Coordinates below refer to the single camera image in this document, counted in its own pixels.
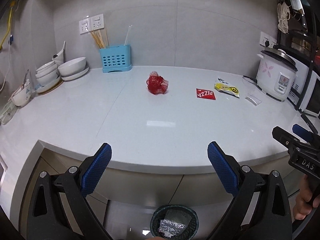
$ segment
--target white microwave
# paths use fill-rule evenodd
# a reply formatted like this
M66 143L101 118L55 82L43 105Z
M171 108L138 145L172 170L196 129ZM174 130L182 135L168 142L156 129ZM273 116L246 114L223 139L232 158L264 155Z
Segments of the white microwave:
M301 94L307 79L309 68L295 58L291 58L295 61L296 67L298 69L292 88L297 90L297 92ZM292 91L290 91L288 99L295 105L297 105L299 101L298 96L295 95L295 93L293 93ZM306 114L311 114L314 116L319 116L320 114L320 77L314 71L312 71L310 82L307 91L302 99L299 110Z

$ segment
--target white countertop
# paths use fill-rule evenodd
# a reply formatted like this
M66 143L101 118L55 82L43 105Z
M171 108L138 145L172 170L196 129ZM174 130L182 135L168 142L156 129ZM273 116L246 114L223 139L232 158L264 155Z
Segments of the white countertop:
M151 71L169 81L166 94L148 91ZM218 77L238 87L240 99L216 91ZM213 90L216 100L197 98L197 88ZM262 103L254 106L245 99L248 93ZM320 130L320 120L310 119ZM106 74L93 69L34 98L0 126L0 155L8 166L0 205L17 227L25 186L44 147L84 160L107 142L112 147L110 168L210 173L211 141L240 164L261 164L286 155L286 148L272 138L272 129L292 132L295 123L308 129L288 100L263 94L239 75L181 67L136 66Z

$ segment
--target electrical outlet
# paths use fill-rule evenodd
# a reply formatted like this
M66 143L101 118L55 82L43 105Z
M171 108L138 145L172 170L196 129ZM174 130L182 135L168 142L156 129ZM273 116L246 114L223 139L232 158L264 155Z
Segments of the electrical outlet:
M270 36L269 42L270 42L269 48L273 48L274 45L277 45L277 40L271 36Z
M79 21L80 34L91 31L91 22L89 18Z
M266 41L270 42L270 35L261 32L260 33L260 45L265 47L266 46Z
M99 14L90 18L92 30L104 28L103 14Z

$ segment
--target red pizza card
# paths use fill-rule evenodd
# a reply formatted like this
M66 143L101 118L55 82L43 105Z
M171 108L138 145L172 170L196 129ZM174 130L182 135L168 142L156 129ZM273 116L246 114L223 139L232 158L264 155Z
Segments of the red pizza card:
M197 89L197 98L213 99L216 100L213 91L205 89Z

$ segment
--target blue gripper pad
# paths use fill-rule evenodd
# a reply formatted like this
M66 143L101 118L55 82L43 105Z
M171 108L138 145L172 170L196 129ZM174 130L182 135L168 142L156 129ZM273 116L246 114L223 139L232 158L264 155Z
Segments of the blue gripper pad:
M239 192L238 177L225 159L224 152L215 142L211 142L208 145L208 158L226 192L235 197Z
M92 194L96 188L111 160L111 146L105 143L94 156L95 159L81 178L81 193L83 197Z
M292 126L292 132L298 135L300 138L304 139L306 142L312 141L312 133L298 124Z

